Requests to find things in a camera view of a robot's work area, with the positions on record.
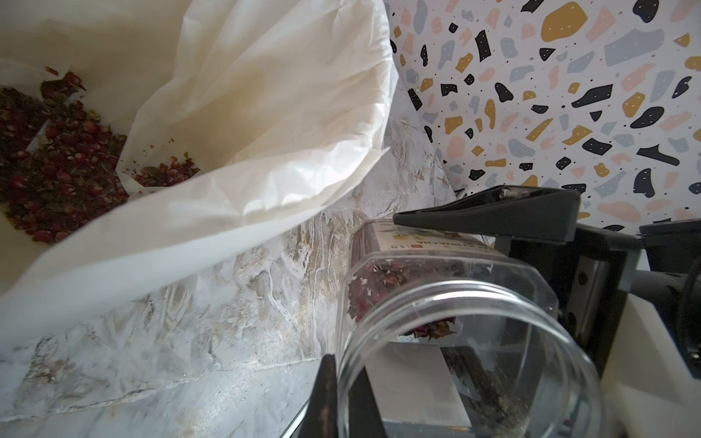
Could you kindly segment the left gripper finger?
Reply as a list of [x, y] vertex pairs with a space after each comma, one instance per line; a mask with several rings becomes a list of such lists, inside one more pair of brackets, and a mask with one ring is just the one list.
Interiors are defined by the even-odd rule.
[[339, 410], [339, 379], [336, 358], [326, 354], [321, 358], [310, 398], [295, 417], [296, 437], [340, 437], [340, 414], [348, 414], [349, 437], [385, 437], [386, 431], [374, 391], [366, 370], [356, 378], [350, 394], [343, 400], [346, 408]]

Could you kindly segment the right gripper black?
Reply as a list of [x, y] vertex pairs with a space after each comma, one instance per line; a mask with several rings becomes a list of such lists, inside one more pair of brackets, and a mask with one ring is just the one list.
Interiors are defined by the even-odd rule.
[[513, 238], [509, 256], [536, 268], [551, 286], [559, 301], [559, 323], [603, 376], [633, 284], [641, 240], [577, 226], [580, 203], [576, 191], [501, 185], [442, 206], [397, 213], [392, 221], [412, 228]]

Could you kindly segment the clear jar with flower tea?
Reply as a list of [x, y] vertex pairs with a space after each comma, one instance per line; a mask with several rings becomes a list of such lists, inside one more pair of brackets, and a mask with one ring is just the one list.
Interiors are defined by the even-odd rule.
[[602, 436], [597, 372], [533, 266], [389, 220], [362, 224], [349, 250], [341, 436]]

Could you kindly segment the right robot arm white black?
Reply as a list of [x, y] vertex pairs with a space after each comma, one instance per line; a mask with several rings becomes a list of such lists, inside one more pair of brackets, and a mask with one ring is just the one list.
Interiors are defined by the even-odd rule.
[[638, 235], [578, 224], [573, 190], [502, 185], [450, 204], [394, 215], [398, 226], [495, 237], [536, 268], [558, 320], [604, 371], [628, 296], [650, 302], [694, 378], [700, 376], [700, 222], [643, 226]]

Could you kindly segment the dried flower tea pile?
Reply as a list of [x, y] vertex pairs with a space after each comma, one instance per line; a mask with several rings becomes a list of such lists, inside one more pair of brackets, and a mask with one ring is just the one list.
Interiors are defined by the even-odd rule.
[[85, 109], [83, 89], [72, 72], [37, 98], [1, 89], [1, 211], [35, 242], [60, 242], [130, 198], [117, 172], [127, 138]]

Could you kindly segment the white plastic bin liner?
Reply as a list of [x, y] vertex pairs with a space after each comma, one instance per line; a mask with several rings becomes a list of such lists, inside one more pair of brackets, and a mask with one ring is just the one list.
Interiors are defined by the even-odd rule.
[[55, 244], [1, 211], [1, 346], [138, 299], [316, 215], [383, 155], [380, 1], [5, 1], [1, 89], [72, 72], [126, 136], [126, 204]]

